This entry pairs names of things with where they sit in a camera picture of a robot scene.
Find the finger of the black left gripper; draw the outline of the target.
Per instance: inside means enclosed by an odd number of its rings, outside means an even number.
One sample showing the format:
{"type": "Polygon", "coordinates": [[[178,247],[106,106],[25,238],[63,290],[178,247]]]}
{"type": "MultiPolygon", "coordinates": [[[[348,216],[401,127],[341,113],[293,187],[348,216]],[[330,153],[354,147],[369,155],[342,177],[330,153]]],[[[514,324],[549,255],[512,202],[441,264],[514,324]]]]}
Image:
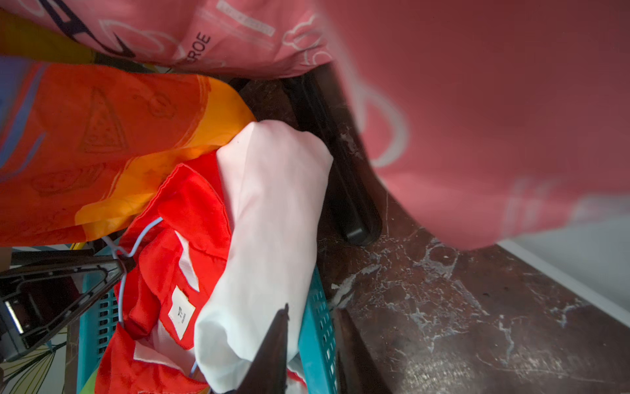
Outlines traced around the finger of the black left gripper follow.
{"type": "Polygon", "coordinates": [[[136,263],[89,253],[16,253],[1,273],[1,360],[53,339],[113,289],[136,263]]]}

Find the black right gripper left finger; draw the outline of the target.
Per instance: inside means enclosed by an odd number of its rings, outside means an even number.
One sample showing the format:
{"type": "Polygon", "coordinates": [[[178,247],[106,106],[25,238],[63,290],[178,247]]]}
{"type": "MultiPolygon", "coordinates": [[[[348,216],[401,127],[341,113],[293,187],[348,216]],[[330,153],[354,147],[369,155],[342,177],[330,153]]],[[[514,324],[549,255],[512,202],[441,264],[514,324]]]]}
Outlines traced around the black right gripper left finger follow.
{"type": "Polygon", "coordinates": [[[283,394],[287,382],[289,305],[278,310],[235,394],[283,394]]]}

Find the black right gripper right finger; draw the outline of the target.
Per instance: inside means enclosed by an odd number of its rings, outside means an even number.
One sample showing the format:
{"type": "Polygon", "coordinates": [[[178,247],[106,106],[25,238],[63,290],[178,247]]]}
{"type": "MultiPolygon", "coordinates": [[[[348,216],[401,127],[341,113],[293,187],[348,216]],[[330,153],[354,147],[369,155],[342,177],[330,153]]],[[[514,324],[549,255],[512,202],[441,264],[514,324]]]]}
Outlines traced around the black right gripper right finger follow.
{"type": "Polygon", "coordinates": [[[340,393],[391,393],[347,310],[334,310],[334,330],[340,393]]]}

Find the red rainbow kids jacket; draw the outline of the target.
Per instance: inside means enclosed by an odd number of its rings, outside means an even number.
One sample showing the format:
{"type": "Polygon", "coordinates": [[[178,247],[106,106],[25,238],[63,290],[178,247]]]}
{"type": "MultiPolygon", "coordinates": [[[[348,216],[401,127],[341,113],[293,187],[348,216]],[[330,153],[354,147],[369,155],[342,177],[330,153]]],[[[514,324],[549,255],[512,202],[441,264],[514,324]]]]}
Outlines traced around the red rainbow kids jacket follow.
{"type": "Polygon", "coordinates": [[[333,157],[281,121],[251,122],[178,165],[119,243],[122,321],[98,393],[228,393],[287,309],[288,393],[307,390],[299,337],[333,157]]]}

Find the pink hooded jacket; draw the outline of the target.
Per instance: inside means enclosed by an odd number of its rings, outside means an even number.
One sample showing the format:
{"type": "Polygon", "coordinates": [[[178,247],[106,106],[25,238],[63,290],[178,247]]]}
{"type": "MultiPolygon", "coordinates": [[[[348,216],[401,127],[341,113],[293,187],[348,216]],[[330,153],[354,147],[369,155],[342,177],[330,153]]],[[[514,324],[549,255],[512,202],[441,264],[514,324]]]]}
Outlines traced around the pink hooded jacket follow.
{"type": "Polygon", "coordinates": [[[629,213],[626,1],[4,1],[187,72],[336,67],[376,174],[460,248],[629,213]]]}

